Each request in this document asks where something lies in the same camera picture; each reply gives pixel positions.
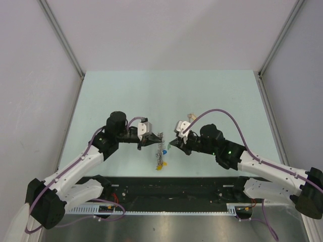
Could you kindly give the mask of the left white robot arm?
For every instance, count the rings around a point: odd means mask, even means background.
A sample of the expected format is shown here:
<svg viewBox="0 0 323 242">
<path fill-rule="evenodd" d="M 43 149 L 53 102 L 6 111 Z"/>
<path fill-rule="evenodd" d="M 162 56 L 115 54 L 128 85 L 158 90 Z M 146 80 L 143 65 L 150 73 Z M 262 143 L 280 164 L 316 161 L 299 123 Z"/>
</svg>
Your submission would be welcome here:
<svg viewBox="0 0 323 242">
<path fill-rule="evenodd" d="M 30 205 L 29 214 L 41 228 L 52 229 L 67 211 L 87 201 L 99 199 L 104 202 L 111 197 L 109 183 L 100 176 L 82 185 L 76 183 L 114 154 L 120 143 L 137 144 L 137 149 L 141 150 L 162 142 L 162 138 L 153 133 L 147 118 L 139 117 L 138 120 L 138 126 L 132 127 L 125 113 L 112 112 L 105 126 L 95 131 L 76 159 L 47 178 L 35 178 L 28 184 L 25 202 Z"/>
</svg>

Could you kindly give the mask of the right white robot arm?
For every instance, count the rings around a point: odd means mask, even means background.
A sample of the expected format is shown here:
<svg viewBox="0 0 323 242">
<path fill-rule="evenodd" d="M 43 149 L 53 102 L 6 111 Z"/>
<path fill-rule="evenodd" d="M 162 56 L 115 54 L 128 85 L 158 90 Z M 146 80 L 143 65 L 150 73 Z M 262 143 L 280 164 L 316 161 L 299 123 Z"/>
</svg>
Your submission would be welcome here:
<svg viewBox="0 0 323 242">
<path fill-rule="evenodd" d="M 276 164 L 252 154 L 246 146 L 224 138 L 216 125 L 205 125 L 197 135 L 193 131 L 175 129 L 176 137 L 170 141 L 186 155 L 199 152 L 213 155 L 224 169 L 251 173 L 263 179 L 242 176 L 234 185 L 233 197 L 238 202 L 249 198 L 272 200 L 294 206 L 301 214 L 312 219 L 322 219 L 322 171 L 298 169 Z"/>
</svg>

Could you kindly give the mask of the metal keyring disc with keys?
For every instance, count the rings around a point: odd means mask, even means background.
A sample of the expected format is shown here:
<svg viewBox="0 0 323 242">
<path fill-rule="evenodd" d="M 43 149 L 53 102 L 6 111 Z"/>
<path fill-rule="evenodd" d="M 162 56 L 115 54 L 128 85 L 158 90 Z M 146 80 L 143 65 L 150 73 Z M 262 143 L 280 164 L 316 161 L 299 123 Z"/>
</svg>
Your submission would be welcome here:
<svg viewBox="0 0 323 242">
<path fill-rule="evenodd" d="M 157 158 L 157 165 L 156 165 L 156 170 L 160 171 L 164 166 L 167 166 L 168 164 L 164 161 L 164 156 L 167 153 L 166 147 L 165 147 L 165 140 L 164 140 L 164 133 L 158 133 L 157 135 L 160 139 L 161 142 L 158 143 L 158 148 L 156 152 L 156 158 Z"/>
</svg>

